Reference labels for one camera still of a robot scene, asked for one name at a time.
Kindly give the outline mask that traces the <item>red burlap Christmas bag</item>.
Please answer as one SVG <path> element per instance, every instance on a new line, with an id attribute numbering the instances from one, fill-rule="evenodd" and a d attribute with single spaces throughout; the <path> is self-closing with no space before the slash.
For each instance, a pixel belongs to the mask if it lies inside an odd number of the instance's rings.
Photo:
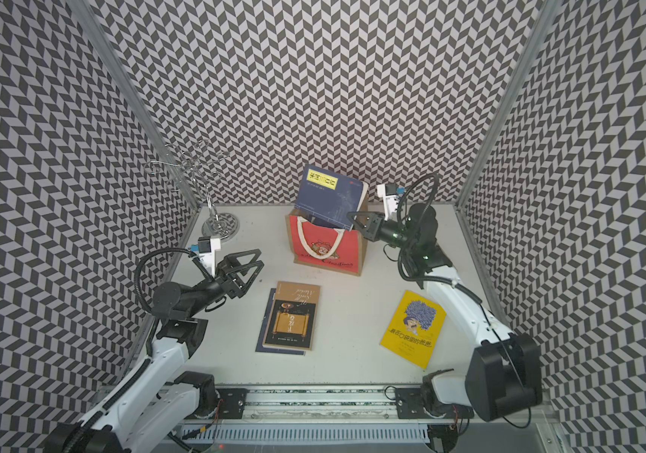
<path id="1" fill-rule="evenodd" d="M 366 258 L 366 244 L 356 230 L 317 226 L 298 210 L 285 216 L 288 243 L 296 264 L 360 277 Z"/>

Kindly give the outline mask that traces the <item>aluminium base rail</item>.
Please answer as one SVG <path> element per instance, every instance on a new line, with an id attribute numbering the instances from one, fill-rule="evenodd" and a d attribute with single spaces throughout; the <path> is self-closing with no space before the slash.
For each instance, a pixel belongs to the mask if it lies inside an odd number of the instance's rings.
<path id="1" fill-rule="evenodd" d="M 424 445 L 430 452 L 568 452 L 560 427 L 532 411 L 524 430 L 500 419 L 479 419 L 471 409 L 429 415 L 412 386 L 222 387 L 201 416 L 170 411 L 191 401 L 188 385 L 153 396 L 128 439 L 148 445 L 180 441 L 206 445 Z"/>

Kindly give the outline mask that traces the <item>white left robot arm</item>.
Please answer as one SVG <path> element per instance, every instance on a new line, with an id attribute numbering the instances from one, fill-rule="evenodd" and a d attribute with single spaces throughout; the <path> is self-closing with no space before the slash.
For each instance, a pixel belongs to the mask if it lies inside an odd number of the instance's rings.
<path id="1" fill-rule="evenodd" d="M 207 323 L 198 313 L 214 311 L 230 299 L 242 298 L 264 268 L 261 252 L 251 249 L 225 256 L 215 266 L 200 251 L 183 249 L 202 273 L 193 286 L 161 284 L 147 301 L 141 272 L 158 249 L 144 256 L 134 271 L 134 290 L 153 325 L 131 371 L 88 413 L 71 424 L 58 425 L 43 443 L 45 452 L 151 452 L 164 439 L 185 441 L 173 430 L 188 417 L 211 427 L 219 418 L 223 398 L 210 374 L 185 370 L 201 346 Z"/>

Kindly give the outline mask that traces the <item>brown cover book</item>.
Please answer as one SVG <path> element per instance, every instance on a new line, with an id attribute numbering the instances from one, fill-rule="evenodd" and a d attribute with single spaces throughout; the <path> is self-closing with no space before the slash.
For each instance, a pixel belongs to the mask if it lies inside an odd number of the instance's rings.
<path id="1" fill-rule="evenodd" d="M 310 350 L 320 296 L 318 285 L 279 281 L 264 345 Z"/>

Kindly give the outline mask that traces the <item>navy book yellow label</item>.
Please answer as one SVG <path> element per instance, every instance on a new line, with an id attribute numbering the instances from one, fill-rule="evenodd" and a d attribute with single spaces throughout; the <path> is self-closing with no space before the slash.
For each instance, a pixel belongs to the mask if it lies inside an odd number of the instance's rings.
<path id="1" fill-rule="evenodd" d="M 307 164 L 302 172 L 295 207 L 328 228 L 351 230 L 348 214 L 360 211 L 368 199 L 368 184 Z"/>

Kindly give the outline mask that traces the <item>right aluminium corner post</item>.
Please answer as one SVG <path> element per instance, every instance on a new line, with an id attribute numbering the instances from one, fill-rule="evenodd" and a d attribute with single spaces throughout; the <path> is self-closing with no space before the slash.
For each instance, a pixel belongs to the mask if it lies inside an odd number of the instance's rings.
<path id="1" fill-rule="evenodd" d="M 527 77 L 532 70 L 537 55 L 541 46 L 545 43 L 549 30 L 562 7 L 560 0 L 547 0 L 543 2 L 542 9 L 535 21 L 534 28 L 531 35 L 526 39 L 522 53 L 517 60 L 513 75 L 508 82 L 500 105 L 495 112 L 492 123 L 487 130 L 480 150 L 477 152 L 476 158 L 472 164 L 465 184 L 460 192 L 455 207 L 458 211 L 462 211 L 471 198 L 474 189 L 481 177 L 485 166 L 494 150 L 494 147 L 502 133 L 507 119 L 512 112 L 512 109 L 517 103 L 517 98 L 526 83 Z"/>

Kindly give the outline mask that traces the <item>yellow book blue illustration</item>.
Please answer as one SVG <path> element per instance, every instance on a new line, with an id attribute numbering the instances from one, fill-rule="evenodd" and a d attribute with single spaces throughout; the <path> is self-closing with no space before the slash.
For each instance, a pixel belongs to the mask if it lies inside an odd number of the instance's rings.
<path id="1" fill-rule="evenodd" d="M 447 313 L 439 304 L 405 291 L 380 345 L 426 370 L 446 319 Z"/>

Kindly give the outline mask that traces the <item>aluminium corner frame post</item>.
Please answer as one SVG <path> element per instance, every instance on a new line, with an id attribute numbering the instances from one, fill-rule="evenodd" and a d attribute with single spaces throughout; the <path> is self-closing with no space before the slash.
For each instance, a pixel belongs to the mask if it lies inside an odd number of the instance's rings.
<path id="1" fill-rule="evenodd" d="M 181 191 L 181 196 L 188 205 L 193 211 L 198 211 L 200 205 L 198 205 L 195 192 L 186 182 L 181 172 L 181 166 L 177 163 L 174 155 L 166 147 L 161 132 L 155 125 L 140 94 L 138 94 L 138 91 L 132 84 L 132 79 L 117 56 L 117 52 L 115 52 L 115 49 L 113 49 L 111 43 L 107 40 L 106 34 L 102 30 L 102 26 L 98 22 L 96 15 L 94 15 L 90 3 L 85 0 L 69 0 L 66 1 L 66 5 L 68 5 L 77 22 L 82 27 L 83 32 L 86 34 L 90 43 L 92 43 L 104 67 L 132 110 L 136 120 L 146 132 L 152 148 L 156 153 L 157 160 L 160 160 L 164 164 L 164 168 L 170 174 L 172 181 Z"/>

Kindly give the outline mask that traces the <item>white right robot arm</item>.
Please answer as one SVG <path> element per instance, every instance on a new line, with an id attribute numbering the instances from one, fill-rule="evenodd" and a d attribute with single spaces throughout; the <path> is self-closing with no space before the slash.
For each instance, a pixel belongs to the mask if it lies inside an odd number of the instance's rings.
<path id="1" fill-rule="evenodd" d="M 438 245 L 438 222 L 431 206 L 417 203 L 394 219 L 374 211 L 352 211 L 347 217 L 366 240 L 398 249 L 400 276 L 417 283 L 468 341 L 471 356 L 466 372 L 446 369 L 423 377 L 421 405 L 430 416 L 469 409 L 490 422 L 542 403 L 540 345 L 529 334 L 513 332 L 464 286 Z"/>

